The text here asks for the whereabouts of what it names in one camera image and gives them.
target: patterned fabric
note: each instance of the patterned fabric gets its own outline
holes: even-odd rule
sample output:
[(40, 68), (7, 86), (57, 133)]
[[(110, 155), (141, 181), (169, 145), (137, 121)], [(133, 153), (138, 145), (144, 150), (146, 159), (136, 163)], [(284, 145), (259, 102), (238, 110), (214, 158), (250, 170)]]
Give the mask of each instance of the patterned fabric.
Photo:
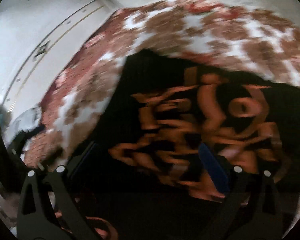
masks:
[(300, 29), (274, 13), (216, 0), (166, 0), (118, 10), (84, 44), (42, 101), (47, 131), (25, 162), (36, 166), (58, 148), (66, 163), (93, 131), (121, 77), (142, 49), (300, 88)]
[(204, 142), (248, 173), (270, 171), (278, 191), (291, 194), (283, 210), (296, 209), (300, 89), (292, 86), (143, 50), (127, 58), (89, 138), (162, 184), (222, 201), (198, 156)]

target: metal screw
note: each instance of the metal screw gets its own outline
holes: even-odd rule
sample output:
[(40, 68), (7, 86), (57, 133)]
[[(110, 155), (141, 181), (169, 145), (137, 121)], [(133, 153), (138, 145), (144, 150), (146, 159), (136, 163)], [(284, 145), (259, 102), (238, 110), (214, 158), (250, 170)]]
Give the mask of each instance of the metal screw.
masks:
[(239, 166), (235, 166), (233, 169), (234, 169), (234, 171), (237, 172), (237, 173), (242, 172), (242, 168), (239, 167)]
[(65, 171), (65, 167), (64, 166), (58, 166), (57, 167), (57, 169), (56, 169), (56, 171), (58, 172), (58, 173), (62, 173), (62, 172), (64, 172)]
[(271, 176), (271, 172), (270, 171), (264, 171), (263, 174), (267, 177), (270, 177)]
[(35, 174), (34, 171), (29, 171), (29, 172), (28, 172), (28, 176), (29, 176), (29, 177), (32, 177), (34, 174)]

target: white wall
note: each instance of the white wall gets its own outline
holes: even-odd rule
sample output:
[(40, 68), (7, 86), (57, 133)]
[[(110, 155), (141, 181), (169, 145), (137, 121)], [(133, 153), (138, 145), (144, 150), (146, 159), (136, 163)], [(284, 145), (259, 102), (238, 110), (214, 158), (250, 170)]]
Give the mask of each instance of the white wall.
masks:
[(22, 65), (37, 44), (56, 25), (80, 8), (78, 8), (79, 1), (81, 0), (3, 0), (1, 2), (0, 91), (12, 70)]

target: blue strip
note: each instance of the blue strip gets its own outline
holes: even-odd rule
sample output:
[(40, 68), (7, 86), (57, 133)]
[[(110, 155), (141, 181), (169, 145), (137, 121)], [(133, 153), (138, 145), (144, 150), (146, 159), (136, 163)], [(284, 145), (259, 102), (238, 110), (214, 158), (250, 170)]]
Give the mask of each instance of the blue strip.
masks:
[(199, 158), (217, 190), (223, 194), (230, 192), (229, 178), (226, 172), (204, 143), (199, 146)]

